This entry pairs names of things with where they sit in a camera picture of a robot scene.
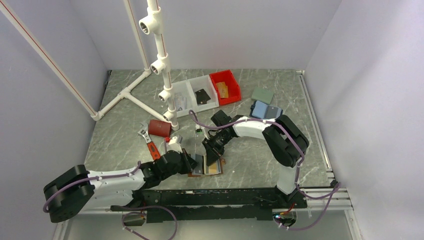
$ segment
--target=red box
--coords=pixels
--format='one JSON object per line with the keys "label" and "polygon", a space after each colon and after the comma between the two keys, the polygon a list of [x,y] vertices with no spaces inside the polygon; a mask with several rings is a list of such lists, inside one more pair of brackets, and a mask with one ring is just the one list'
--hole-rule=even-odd
{"label": "red box", "polygon": [[148,123],[148,134],[163,138],[169,138],[171,135],[171,123],[152,119]]}
{"label": "red box", "polygon": [[[220,106],[232,104],[242,99],[240,86],[230,70],[211,73],[209,74],[209,77],[212,81],[213,87],[216,90],[216,94],[218,94],[218,101]],[[224,82],[225,85],[227,85],[228,87],[228,98],[221,98],[220,96],[220,91],[218,91],[217,83],[221,82]]]}

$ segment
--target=white plastic bin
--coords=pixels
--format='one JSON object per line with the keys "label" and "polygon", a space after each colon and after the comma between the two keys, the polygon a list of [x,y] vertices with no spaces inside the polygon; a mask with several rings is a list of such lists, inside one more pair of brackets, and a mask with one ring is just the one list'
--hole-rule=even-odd
{"label": "white plastic bin", "polygon": [[[217,91],[215,90],[209,75],[173,82],[172,89],[175,93],[177,118],[188,115],[189,110],[193,110],[195,113],[198,113],[220,106]],[[195,92],[201,89],[206,91],[210,100],[208,100],[206,104],[198,105]]]}
{"label": "white plastic bin", "polygon": [[[190,96],[190,92],[192,92],[192,88],[187,80],[177,81],[172,83],[172,89],[175,93],[175,107],[176,109],[176,117],[182,117],[189,114],[189,110],[193,110],[193,100]],[[182,104],[185,104],[185,109],[179,110],[181,99],[184,98]]]}
{"label": "white plastic bin", "polygon": [[[214,85],[212,84],[211,78],[209,77],[209,75],[206,76],[199,76],[199,77],[195,77],[195,78],[191,78],[187,80],[188,83],[190,83],[190,86],[192,88],[192,98],[193,98],[193,105],[195,106],[196,109],[196,113],[201,112],[201,111],[205,111],[205,110],[209,110],[209,109],[213,109],[213,108],[217,108],[220,106],[219,102],[218,102],[218,94],[217,91],[214,88]],[[208,100],[206,102],[206,104],[197,104],[197,100],[196,100],[196,94],[195,92],[204,89],[207,93],[207,95],[209,95],[210,100]]]}

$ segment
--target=white wall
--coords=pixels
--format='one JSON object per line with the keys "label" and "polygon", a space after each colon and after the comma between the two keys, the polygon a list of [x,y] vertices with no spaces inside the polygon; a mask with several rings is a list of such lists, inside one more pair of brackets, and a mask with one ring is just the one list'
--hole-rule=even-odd
{"label": "white wall", "polygon": [[[106,67],[67,0],[9,4],[97,110]],[[94,121],[0,13],[0,239],[52,239],[43,187],[87,153]]]}
{"label": "white wall", "polygon": [[[341,0],[159,0],[174,69],[305,69]],[[142,69],[121,0],[71,0],[109,69]],[[137,20],[145,0],[131,1]],[[150,63],[153,36],[142,35]]]}
{"label": "white wall", "polygon": [[424,3],[343,0],[306,68],[364,239],[424,239]]}

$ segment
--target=orange handle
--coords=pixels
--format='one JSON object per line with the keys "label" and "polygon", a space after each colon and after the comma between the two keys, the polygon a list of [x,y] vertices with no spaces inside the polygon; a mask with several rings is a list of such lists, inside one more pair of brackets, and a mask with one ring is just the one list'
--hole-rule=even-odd
{"label": "orange handle", "polygon": [[147,147],[153,160],[158,160],[161,157],[158,149],[156,148],[156,145],[153,142],[147,143]]}

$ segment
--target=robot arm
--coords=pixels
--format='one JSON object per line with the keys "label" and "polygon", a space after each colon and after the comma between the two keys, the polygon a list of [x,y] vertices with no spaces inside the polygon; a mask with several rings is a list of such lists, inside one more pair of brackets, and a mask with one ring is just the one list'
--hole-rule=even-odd
{"label": "robot arm", "polygon": [[153,188],[172,175],[191,172],[197,163],[178,147],[172,149],[180,149],[179,152],[169,150],[156,161],[126,170],[87,171],[84,165],[69,169],[44,187],[46,200],[57,194],[47,205],[51,222],[68,220],[80,211],[126,206],[134,201],[137,190]]}
{"label": "robot arm", "polygon": [[[249,118],[245,116],[237,115],[231,118],[222,110],[215,113],[211,119],[216,126],[245,121],[219,129],[215,135],[202,141],[206,150],[206,164],[210,166],[217,161],[224,154],[224,146],[232,138],[263,139],[281,164],[277,188],[282,200],[290,202],[297,194],[296,162],[300,153],[285,138],[283,132],[273,124],[247,121]],[[306,151],[308,140],[287,116],[281,115],[267,121],[283,126],[302,152]],[[80,211],[96,208],[139,206],[143,201],[143,196],[139,196],[141,190],[153,188],[172,175],[188,174],[196,167],[197,162],[181,148],[178,139],[171,139],[168,148],[170,150],[159,159],[141,163],[135,168],[99,172],[88,171],[84,165],[77,165],[69,169],[44,187],[50,220],[59,223],[74,217]]]}
{"label": "robot arm", "polygon": [[[274,158],[281,164],[277,188],[288,202],[291,196],[295,194],[296,162],[301,157],[300,153],[275,125],[261,121],[246,121],[247,119],[249,117],[241,115],[231,118],[222,110],[212,116],[212,122],[218,127],[235,121],[245,121],[222,128],[214,136],[203,140],[202,144],[206,149],[206,164],[209,166],[218,160],[224,154],[224,146],[233,138],[252,137],[265,140]],[[276,122],[285,128],[302,152],[305,153],[309,141],[288,116],[281,115],[276,119],[266,121]]]}

